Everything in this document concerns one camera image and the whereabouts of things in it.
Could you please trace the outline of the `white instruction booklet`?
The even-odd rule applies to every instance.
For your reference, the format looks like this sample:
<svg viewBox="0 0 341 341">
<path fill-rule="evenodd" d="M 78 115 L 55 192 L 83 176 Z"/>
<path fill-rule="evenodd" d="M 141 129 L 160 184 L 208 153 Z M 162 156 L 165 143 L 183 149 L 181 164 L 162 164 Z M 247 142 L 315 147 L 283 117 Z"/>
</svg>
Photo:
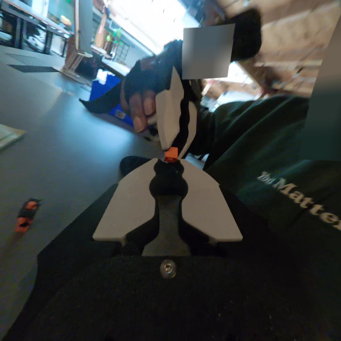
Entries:
<svg viewBox="0 0 341 341">
<path fill-rule="evenodd" d="M 2 151 L 21 139 L 25 133 L 24 130 L 0 124 L 0 150 Z"/>
</svg>

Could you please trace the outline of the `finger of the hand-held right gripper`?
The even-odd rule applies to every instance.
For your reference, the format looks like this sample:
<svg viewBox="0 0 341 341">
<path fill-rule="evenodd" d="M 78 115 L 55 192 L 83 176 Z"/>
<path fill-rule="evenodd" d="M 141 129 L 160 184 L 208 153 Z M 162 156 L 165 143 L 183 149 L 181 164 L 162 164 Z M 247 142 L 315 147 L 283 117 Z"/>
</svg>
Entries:
<svg viewBox="0 0 341 341">
<path fill-rule="evenodd" d="M 184 90 L 180 76 L 173 67 L 170 88 L 156 96 L 156 125 L 161 147 L 169 150 L 180 132 L 181 101 Z"/>
<path fill-rule="evenodd" d="M 188 115 L 189 122 L 185 124 L 185 128 L 187 128 L 188 133 L 187 133 L 186 140 L 184 142 L 184 146 L 182 147 L 181 151 L 179 151 L 178 159 L 185 158 L 185 154 L 187 153 L 196 135 L 198 110 L 192 101 L 189 101 L 188 112 L 189 112 L 189 115 Z"/>
</svg>

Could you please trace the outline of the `person's right hand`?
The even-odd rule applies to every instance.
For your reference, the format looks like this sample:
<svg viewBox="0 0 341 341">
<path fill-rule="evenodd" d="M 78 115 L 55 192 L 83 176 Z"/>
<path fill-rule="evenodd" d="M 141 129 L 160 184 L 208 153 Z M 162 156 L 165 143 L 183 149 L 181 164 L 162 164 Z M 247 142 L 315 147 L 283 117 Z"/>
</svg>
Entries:
<svg viewBox="0 0 341 341">
<path fill-rule="evenodd" d="M 148 89 L 142 94 L 135 93 L 127 100 L 124 85 L 122 85 L 120 104 L 123 111 L 132 119 L 135 132 L 142 133 L 148 127 L 148 118 L 156 113 L 156 93 Z"/>
</svg>

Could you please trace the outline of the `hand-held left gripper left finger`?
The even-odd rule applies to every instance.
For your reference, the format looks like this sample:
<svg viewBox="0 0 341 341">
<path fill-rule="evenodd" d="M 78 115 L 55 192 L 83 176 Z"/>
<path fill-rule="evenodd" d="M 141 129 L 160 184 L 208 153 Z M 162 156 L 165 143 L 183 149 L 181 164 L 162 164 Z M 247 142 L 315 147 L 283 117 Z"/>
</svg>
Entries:
<svg viewBox="0 0 341 341">
<path fill-rule="evenodd" d="M 156 201 L 150 192 L 159 159 L 151 159 L 121 179 L 95 232 L 94 241 L 126 243 L 128 234 L 150 221 Z"/>
</svg>

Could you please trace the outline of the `blue plastic bin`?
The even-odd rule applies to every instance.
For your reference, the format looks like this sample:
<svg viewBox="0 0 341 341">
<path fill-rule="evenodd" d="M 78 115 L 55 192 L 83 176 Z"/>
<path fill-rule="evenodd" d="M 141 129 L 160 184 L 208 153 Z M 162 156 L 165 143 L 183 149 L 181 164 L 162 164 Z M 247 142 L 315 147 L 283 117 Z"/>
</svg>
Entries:
<svg viewBox="0 0 341 341">
<path fill-rule="evenodd" d="M 121 79 L 113 74 L 106 74 L 105 81 L 95 79 L 92 82 L 89 102 L 94 102 L 88 111 L 95 114 L 107 113 L 119 121 L 133 126 L 131 117 L 123 111 L 119 100 Z"/>
</svg>

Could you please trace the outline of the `black office table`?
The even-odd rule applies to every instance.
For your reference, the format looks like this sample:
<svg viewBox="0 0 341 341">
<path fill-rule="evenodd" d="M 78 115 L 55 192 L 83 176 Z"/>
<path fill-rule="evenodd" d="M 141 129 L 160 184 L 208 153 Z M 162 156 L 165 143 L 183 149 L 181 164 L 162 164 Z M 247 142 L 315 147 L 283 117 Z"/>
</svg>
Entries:
<svg viewBox="0 0 341 341">
<path fill-rule="evenodd" d="M 1 45 L 65 57 L 74 1 L 1 1 Z"/>
</svg>

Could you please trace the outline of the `white desk stand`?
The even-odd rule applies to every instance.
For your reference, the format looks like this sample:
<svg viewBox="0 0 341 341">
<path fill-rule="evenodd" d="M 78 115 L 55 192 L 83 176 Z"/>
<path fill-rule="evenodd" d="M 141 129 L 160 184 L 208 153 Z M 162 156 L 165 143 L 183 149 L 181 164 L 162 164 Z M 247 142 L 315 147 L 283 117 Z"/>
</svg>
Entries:
<svg viewBox="0 0 341 341">
<path fill-rule="evenodd" d="M 75 80 L 80 79 L 76 69 L 84 58 L 92 57 L 93 1 L 74 1 L 74 34 L 67 44 L 67 56 L 61 72 Z"/>
</svg>

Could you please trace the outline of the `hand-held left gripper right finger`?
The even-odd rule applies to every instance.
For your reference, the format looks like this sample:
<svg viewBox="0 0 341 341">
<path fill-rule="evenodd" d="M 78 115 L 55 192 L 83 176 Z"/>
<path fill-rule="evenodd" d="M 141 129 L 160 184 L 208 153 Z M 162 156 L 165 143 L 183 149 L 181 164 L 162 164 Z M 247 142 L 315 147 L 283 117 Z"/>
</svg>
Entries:
<svg viewBox="0 0 341 341">
<path fill-rule="evenodd" d="M 184 168 L 182 178 L 187 184 L 187 193 L 181 202 L 183 221 L 214 243 L 242 241 L 218 182 L 188 161 L 181 159 L 180 162 Z"/>
</svg>

